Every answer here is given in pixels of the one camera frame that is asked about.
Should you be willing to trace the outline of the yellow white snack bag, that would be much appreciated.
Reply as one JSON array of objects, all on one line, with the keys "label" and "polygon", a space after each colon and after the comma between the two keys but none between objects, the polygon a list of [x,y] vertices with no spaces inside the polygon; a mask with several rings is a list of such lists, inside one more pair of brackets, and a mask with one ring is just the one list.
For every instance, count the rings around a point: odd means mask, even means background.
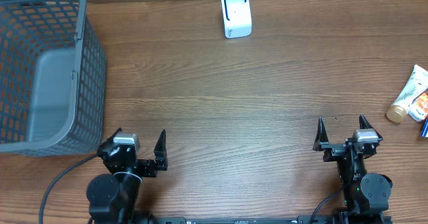
[{"label": "yellow white snack bag", "polygon": [[428,118],[425,119],[425,123],[421,130],[421,137],[427,138],[428,137]]}]

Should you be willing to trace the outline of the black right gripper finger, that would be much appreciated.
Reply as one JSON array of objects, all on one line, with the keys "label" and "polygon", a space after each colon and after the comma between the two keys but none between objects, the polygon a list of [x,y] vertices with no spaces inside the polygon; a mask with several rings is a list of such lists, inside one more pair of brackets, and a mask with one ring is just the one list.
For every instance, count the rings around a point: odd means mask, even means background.
[{"label": "black right gripper finger", "polygon": [[329,140],[326,133],[325,125],[324,125],[323,119],[319,117],[317,134],[315,137],[312,150],[324,150],[328,145],[329,145]]},{"label": "black right gripper finger", "polygon": [[373,127],[368,122],[368,120],[364,117],[363,114],[359,116],[359,126],[360,126],[360,129],[373,129]]}]

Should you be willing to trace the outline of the small orange white packet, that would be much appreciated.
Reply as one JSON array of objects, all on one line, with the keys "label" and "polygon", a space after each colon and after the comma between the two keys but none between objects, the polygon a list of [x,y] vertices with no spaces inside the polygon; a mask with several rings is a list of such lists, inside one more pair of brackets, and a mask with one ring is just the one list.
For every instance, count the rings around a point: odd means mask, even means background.
[{"label": "small orange white packet", "polygon": [[417,122],[422,122],[427,118],[427,94],[425,92],[411,104],[409,115]]}]

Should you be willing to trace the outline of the white gold cosmetic tube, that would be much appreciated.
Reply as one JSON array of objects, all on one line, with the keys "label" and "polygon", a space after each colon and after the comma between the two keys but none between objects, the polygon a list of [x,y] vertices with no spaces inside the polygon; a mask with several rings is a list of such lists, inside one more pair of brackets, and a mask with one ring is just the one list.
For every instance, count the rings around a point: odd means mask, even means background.
[{"label": "white gold cosmetic tube", "polygon": [[401,123],[408,114],[411,105],[427,89],[427,70],[414,65],[413,71],[405,87],[392,103],[386,117],[396,123]]}]

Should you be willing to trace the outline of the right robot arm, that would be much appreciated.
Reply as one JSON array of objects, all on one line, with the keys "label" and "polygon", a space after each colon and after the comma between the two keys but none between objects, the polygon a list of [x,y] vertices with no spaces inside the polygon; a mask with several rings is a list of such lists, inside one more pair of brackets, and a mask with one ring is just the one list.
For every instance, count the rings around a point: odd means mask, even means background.
[{"label": "right robot arm", "polygon": [[[335,162],[341,188],[326,197],[313,211],[309,223],[391,223],[383,212],[389,209],[392,180],[382,174],[368,173],[364,161],[377,153],[382,136],[361,114],[360,128],[343,143],[329,142],[323,119],[318,119],[313,150],[322,151],[324,162]],[[339,194],[344,196],[344,208],[317,219],[320,208]]]}]

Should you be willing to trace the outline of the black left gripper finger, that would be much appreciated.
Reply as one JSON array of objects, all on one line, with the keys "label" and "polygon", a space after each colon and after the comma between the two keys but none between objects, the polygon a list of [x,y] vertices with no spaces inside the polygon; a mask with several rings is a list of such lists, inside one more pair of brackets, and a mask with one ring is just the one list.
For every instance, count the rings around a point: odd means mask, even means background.
[{"label": "black left gripper finger", "polygon": [[166,148],[166,130],[163,130],[158,138],[158,141],[154,147],[154,155],[156,160],[167,159],[167,148]]},{"label": "black left gripper finger", "polygon": [[121,129],[121,128],[118,128],[118,129],[114,132],[114,134],[112,134],[109,138],[107,138],[107,139],[106,139],[106,142],[107,142],[107,143],[113,143],[113,142],[114,142],[114,137],[115,137],[118,133],[120,133],[120,132],[122,132],[122,129]]}]

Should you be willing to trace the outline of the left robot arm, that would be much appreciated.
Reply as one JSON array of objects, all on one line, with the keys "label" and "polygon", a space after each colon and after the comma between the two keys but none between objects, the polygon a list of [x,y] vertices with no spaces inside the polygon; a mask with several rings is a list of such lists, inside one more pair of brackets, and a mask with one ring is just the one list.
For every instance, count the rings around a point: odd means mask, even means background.
[{"label": "left robot arm", "polygon": [[163,130],[154,147],[154,159],[139,159],[136,134],[121,128],[97,149],[108,174],[98,175],[88,184],[91,223],[156,223],[150,213],[135,211],[138,192],[144,178],[155,178],[157,172],[168,169],[166,131]]}]

